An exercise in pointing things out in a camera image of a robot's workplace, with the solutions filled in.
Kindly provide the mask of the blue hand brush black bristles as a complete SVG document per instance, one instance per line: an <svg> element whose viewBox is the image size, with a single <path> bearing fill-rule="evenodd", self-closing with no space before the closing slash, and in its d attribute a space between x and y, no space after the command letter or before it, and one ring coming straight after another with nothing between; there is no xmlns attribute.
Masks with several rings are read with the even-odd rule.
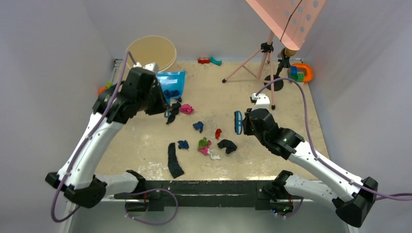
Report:
<svg viewBox="0 0 412 233"><path fill-rule="evenodd" d="M234 112L234 130L236 135L241 135L243 131L243 115L242 112L237 110Z"/></svg>

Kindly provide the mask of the blue plastic dustpan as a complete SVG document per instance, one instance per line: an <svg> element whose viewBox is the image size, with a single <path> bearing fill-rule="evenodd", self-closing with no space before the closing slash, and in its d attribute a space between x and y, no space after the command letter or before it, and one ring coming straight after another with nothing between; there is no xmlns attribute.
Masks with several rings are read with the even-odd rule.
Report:
<svg viewBox="0 0 412 233"><path fill-rule="evenodd" d="M157 79L161 84L164 96L170 107L173 103L182 102L186 71L160 72L157 74ZM169 110L164 113L164 117L168 118Z"/></svg>

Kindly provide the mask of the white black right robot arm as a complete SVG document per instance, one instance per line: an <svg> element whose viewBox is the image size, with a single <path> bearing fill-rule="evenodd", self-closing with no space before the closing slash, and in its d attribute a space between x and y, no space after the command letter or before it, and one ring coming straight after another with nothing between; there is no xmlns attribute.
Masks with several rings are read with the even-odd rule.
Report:
<svg viewBox="0 0 412 233"><path fill-rule="evenodd" d="M245 135L254 135L270 153L290 161L319 179L318 182L282 171L273 184L273 192L283 198L288 194L317 201L333 209L346 224L361 227L376 201L378 183L361 178L339 167L310 147L309 141L295 131L279 127L265 108L245 112Z"/></svg>

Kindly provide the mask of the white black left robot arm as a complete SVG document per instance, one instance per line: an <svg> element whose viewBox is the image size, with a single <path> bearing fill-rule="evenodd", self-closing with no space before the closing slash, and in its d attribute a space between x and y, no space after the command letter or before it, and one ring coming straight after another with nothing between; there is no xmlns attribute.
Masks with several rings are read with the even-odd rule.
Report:
<svg viewBox="0 0 412 233"><path fill-rule="evenodd" d="M156 77L158 66L137 64L129 70L121 90L103 91L97 98L88 126L71 157L45 181L81 207L92 208L104 197L127 193L134 199L145 192L144 178L128 170L120 175L97 175L98 163L110 142L129 119L138 112L147 115L164 113L170 105L165 100Z"/></svg>

